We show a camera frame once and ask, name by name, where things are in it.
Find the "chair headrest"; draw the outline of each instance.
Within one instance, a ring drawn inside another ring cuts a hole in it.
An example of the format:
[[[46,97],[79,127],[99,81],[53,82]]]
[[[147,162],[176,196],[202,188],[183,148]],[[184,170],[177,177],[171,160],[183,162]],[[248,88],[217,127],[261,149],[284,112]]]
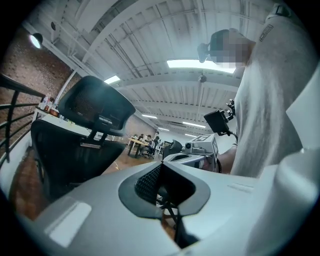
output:
[[[136,109],[115,88],[94,76],[81,78],[60,100],[61,115],[77,125],[123,136],[125,125]]]

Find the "ceiling light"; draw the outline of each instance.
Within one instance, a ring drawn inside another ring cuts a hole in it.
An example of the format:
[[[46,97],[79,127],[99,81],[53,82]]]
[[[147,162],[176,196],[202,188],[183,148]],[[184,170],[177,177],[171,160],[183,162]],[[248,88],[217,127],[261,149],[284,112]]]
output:
[[[196,127],[201,127],[201,128],[206,128],[204,125],[199,125],[195,123],[190,123],[190,122],[182,122],[184,125],[190,125],[190,126],[196,126]]]
[[[107,80],[104,80],[104,82],[107,84],[111,84],[111,83],[114,83],[119,80],[120,80],[120,78],[115,75],[113,77],[108,78]]]
[[[158,119],[158,117],[156,117],[156,116],[152,116],[152,115],[146,115],[146,114],[143,114],[142,116],[143,116],[143,117],[146,117],[146,118],[154,118],[154,119]]]
[[[190,135],[190,134],[184,134],[184,135],[187,135],[187,136],[190,136],[190,137],[198,137],[198,136],[194,136],[194,135]]]
[[[31,34],[31,35],[30,35],[30,40],[31,40],[31,43],[32,43],[35,47],[37,47],[38,49],[40,49],[40,48],[41,48],[41,44],[42,44],[44,38],[43,38],[42,34],[40,34],[40,33],[34,33],[34,34]]]
[[[228,73],[235,72],[235,68],[225,68],[214,63],[211,60],[206,60],[201,63],[198,59],[173,59],[167,61],[169,68],[193,68],[193,69],[205,69],[205,70],[217,70]]]

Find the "table leg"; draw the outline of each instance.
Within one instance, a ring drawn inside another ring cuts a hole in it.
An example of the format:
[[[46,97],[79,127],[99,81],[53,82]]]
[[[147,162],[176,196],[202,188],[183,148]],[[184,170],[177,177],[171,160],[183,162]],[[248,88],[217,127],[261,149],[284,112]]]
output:
[[[135,158],[138,158],[140,147],[141,147],[141,144],[138,144],[138,147],[136,148],[136,152],[135,152]]]
[[[130,152],[131,152],[131,150],[132,150],[132,146],[134,145],[134,143],[132,142],[132,143],[130,143],[130,147],[129,147],[129,152],[128,152],[128,156],[130,156]]]

